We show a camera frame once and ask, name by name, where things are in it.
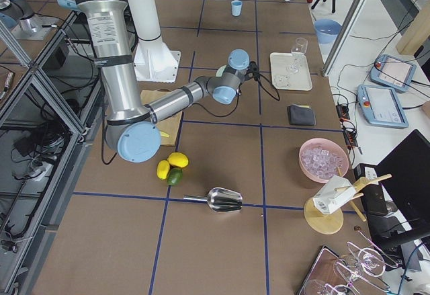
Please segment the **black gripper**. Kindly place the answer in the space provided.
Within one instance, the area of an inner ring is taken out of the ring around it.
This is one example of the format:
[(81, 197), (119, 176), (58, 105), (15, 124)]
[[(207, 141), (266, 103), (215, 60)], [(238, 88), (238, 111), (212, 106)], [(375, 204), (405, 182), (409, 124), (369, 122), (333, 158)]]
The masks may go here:
[(251, 61), (247, 69), (247, 80), (259, 80), (259, 67), (255, 61)]

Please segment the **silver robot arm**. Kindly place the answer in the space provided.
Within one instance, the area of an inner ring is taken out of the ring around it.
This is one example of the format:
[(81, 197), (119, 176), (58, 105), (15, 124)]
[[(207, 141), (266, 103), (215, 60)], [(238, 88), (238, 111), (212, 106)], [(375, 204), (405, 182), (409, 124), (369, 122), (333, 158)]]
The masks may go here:
[(57, 0), (81, 11), (87, 18), (94, 47), (94, 64), (100, 70), (110, 104), (103, 137), (121, 158), (141, 163), (161, 145), (157, 123), (174, 116), (205, 96), (229, 104), (240, 86), (257, 74), (246, 51), (233, 50), (220, 76), (198, 77), (163, 97), (143, 104), (138, 82), (165, 75), (177, 59), (161, 37), (155, 0)]
[(1, 0), (1, 21), (9, 29), (19, 26), (27, 34), (38, 30), (34, 10), (27, 0)]

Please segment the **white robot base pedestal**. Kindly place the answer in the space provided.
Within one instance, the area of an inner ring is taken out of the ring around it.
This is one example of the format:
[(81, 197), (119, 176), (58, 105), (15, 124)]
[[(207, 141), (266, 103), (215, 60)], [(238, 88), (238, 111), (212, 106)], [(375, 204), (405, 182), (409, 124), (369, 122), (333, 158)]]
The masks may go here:
[(155, 0), (128, 0), (138, 44), (134, 70), (138, 81), (173, 83), (181, 53), (164, 43)]

